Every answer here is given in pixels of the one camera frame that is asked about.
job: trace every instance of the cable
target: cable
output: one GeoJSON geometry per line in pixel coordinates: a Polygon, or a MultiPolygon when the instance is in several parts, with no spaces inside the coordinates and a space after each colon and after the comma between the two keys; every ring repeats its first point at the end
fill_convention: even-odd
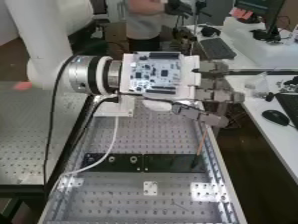
{"type": "MultiPolygon", "coordinates": [[[[90,121],[92,121],[92,119],[93,119],[93,115],[94,115],[94,113],[96,113],[96,111],[97,111],[100,105],[101,105],[104,102],[117,102],[117,101],[118,101],[118,97],[106,98],[106,99],[101,100],[101,101],[98,102],[98,104],[93,107],[92,112],[90,112],[90,114],[89,114],[88,121],[86,121],[86,123],[85,123],[85,127],[84,127],[82,130],[81,130],[81,133],[80,133],[80,135],[78,135],[78,137],[77,137],[77,139],[76,139],[76,141],[74,141],[74,143],[73,143],[72,148],[76,148],[76,146],[77,146],[77,144],[78,144],[78,142],[80,142],[80,140],[81,140],[81,138],[82,138],[82,136],[84,136],[85,130],[86,130],[86,128],[89,127],[90,121]]],[[[117,137],[117,131],[118,131],[118,118],[117,118],[117,117],[116,117],[116,121],[114,121],[114,122],[116,122],[116,123],[114,123],[113,140],[112,140],[110,147],[109,147],[109,149],[108,149],[108,151],[106,151],[108,154],[105,154],[105,156],[101,158],[102,161],[106,159],[106,157],[108,157],[108,155],[109,155],[109,153],[110,153],[110,150],[112,150],[112,148],[113,148],[113,145],[114,145],[114,141],[116,141],[116,137],[117,137]]],[[[53,190],[56,189],[57,184],[59,184],[59,182],[60,182],[62,176],[70,175],[72,173],[81,173],[82,171],[89,170],[90,168],[93,168],[94,166],[97,166],[102,161],[98,160],[97,163],[92,164],[90,166],[85,167],[84,169],[80,169],[80,170],[76,170],[76,171],[72,171],[72,172],[62,173],[62,174],[59,176],[59,179],[57,179],[57,181],[56,181],[56,183],[55,183],[55,185],[53,185],[53,187],[52,187],[52,190],[51,190],[51,194],[49,194],[49,195],[52,195],[52,192],[53,192],[53,190]]]]}
{"type": "Polygon", "coordinates": [[[56,187],[57,187],[57,185],[59,185],[59,183],[60,183],[60,180],[61,180],[61,178],[62,178],[64,176],[76,175],[76,174],[78,174],[78,173],[86,171],[86,170],[92,169],[93,167],[98,166],[98,165],[105,161],[106,157],[108,157],[109,154],[110,154],[110,151],[112,151],[112,149],[113,149],[113,146],[114,146],[116,137],[117,137],[117,132],[118,132],[118,117],[114,118],[114,133],[113,133],[113,138],[112,138],[112,142],[110,142],[110,145],[109,145],[109,149],[106,150],[105,155],[101,157],[101,159],[100,159],[96,163],[90,164],[89,166],[86,166],[86,167],[84,167],[84,168],[81,168],[81,169],[78,169],[78,170],[73,170],[73,171],[70,171],[70,172],[65,172],[65,173],[62,173],[62,174],[59,176],[59,179],[57,179],[57,181],[56,181],[56,183],[55,183],[55,185],[53,185],[53,188],[52,188],[52,191],[51,191],[51,193],[49,193],[49,196],[52,195],[53,190],[56,189],[56,187]]]}
{"type": "Polygon", "coordinates": [[[178,18],[176,20],[176,26],[174,26],[176,29],[178,28],[178,23],[180,23],[180,16],[178,16],[178,18]]]}
{"type": "Polygon", "coordinates": [[[47,192],[47,164],[48,164],[48,157],[49,157],[49,146],[52,141],[52,135],[53,135],[53,119],[55,119],[55,104],[56,104],[56,96],[57,96],[57,89],[59,89],[59,82],[62,77],[64,70],[69,64],[69,62],[73,60],[73,58],[77,56],[74,54],[72,57],[68,58],[68,60],[64,62],[57,78],[55,80],[55,86],[53,86],[53,94],[52,94],[52,101],[51,101],[51,110],[49,110],[49,129],[48,129],[48,137],[47,137],[47,145],[45,145],[45,155],[44,155],[44,164],[43,164],[43,172],[44,172],[44,192],[47,192]]]}

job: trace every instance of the white circuit board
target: white circuit board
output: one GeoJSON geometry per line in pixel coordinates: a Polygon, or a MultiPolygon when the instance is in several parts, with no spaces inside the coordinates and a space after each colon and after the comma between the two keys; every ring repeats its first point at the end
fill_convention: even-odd
{"type": "Polygon", "coordinates": [[[181,79],[178,52],[138,52],[130,66],[130,92],[176,94],[181,79]]]}

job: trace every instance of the wall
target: wall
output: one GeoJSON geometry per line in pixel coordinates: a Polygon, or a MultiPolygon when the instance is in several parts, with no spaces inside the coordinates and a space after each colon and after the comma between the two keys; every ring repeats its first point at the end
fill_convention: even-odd
{"type": "Polygon", "coordinates": [[[0,0],[0,46],[16,39],[17,29],[9,15],[4,0],[0,0]]]}

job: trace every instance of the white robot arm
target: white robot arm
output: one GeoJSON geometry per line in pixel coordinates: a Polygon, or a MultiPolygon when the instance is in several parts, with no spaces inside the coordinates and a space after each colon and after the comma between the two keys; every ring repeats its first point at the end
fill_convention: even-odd
{"type": "MultiPolygon", "coordinates": [[[[90,4],[89,0],[76,1],[90,4]]],[[[184,56],[177,52],[138,52],[125,54],[122,61],[109,56],[73,56],[57,1],[7,0],[7,5],[31,55],[28,77],[36,86],[53,88],[66,61],[60,83],[65,91],[142,96],[150,109],[160,104],[176,114],[201,119],[210,125],[226,125],[225,118],[181,103],[185,100],[243,101],[239,93],[201,89],[198,56],[184,56]]]]}

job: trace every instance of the screw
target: screw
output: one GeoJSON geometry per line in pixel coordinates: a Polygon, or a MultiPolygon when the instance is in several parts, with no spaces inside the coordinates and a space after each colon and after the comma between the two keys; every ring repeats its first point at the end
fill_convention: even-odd
{"type": "Polygon", "coordinates": [[[137,163],[137,156],[132,156],[132,157],[130,157],[130,163],[132,163],[132,164],[136,164],[136,163],[137,163]]]}
{"type": "Polygon", "coordinates": [[[113,163],[116,158],[113,156],[109,157],[109,162],[113,163]]]}

